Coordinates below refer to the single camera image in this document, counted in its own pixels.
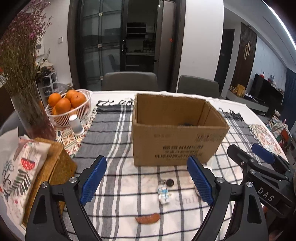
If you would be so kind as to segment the person's right hand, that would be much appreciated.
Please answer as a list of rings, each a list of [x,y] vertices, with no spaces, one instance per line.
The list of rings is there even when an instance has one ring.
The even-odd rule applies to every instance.
[[[277,240],[282,231],[280,231],[277,225],[277,216],[266,206],[263,206],[263,212],[266,219],[267,229],[268,229],[268,238],[269,241]]]

